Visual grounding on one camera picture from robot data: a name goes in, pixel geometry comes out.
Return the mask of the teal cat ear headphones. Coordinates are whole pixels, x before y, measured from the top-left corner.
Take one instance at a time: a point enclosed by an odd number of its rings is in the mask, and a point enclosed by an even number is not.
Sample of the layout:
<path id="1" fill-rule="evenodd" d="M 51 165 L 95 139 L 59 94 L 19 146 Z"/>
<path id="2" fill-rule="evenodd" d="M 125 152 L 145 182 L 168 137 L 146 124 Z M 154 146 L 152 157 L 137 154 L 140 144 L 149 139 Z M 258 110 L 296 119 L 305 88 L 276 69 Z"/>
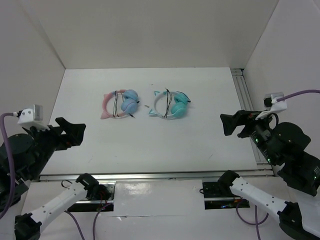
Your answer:
<path id="1" fill-rule="evenodd" d="M 188 111 L 188 104 L 192 101 L 181 91 L 154 91 L 154 102 L 148 112 L 149 117 L 158 117 L 166 120 L 175 120 L 185 117 Z M 165 98 L 165 112 L 161 113 L 157 110 L 158 101 Z"/>

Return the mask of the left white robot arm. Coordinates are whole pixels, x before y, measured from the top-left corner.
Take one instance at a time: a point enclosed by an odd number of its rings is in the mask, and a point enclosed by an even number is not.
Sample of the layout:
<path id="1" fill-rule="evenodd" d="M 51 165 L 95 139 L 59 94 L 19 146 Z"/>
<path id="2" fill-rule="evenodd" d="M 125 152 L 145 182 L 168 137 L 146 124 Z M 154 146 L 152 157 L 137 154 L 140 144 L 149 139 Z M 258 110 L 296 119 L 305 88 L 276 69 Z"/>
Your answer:
<path id="1" fill-rule="evenodd" d="M 99 183 L 90 174 L 81 174 L 69 187 L 41 207 L 14 216 L 9 208 L 17 204 L 28 191 L 27 182 L 35 180 L 55 151 L 80 146 L 86 125 L 72 124 L 56 118 L 56 127 L 44 125 L 35 117 L 20 115 L 18 124 L 25 134 L 8 137 L 4 118 L 0 129 L 4 144 L 0 148 L 0 238 L 2 240 L 38 240 L 45 228 L 77 201 L 92 200 L 99 193 Z"/>

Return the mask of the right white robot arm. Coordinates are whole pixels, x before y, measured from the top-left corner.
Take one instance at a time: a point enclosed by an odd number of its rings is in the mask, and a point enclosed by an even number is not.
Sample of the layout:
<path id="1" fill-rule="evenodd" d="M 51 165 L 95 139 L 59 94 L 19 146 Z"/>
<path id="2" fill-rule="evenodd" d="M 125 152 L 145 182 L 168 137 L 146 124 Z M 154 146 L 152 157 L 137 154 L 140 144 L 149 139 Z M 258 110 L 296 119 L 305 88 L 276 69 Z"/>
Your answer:
<path id="1" fill-rule="evenodd" d="M 223 196 L 231 194 L 253 203 L 273 217 L 280 229 L 294 240 L 320 238 L 320 160 L 305 152 L 311 142 L 294 123 L 281 122 L 270 127 L 272 114 L 259 117 L 258 111 L 239 110 L 234 115 L 221 114 L 223 133 L 230 136 L 242 126 L 238 138 L 250 138 L 265 160 L 280 166 L 278 176 L 295 191 L 296 202 L 277 198 L 251 185 L 232 170 L 218 179 Z"/>

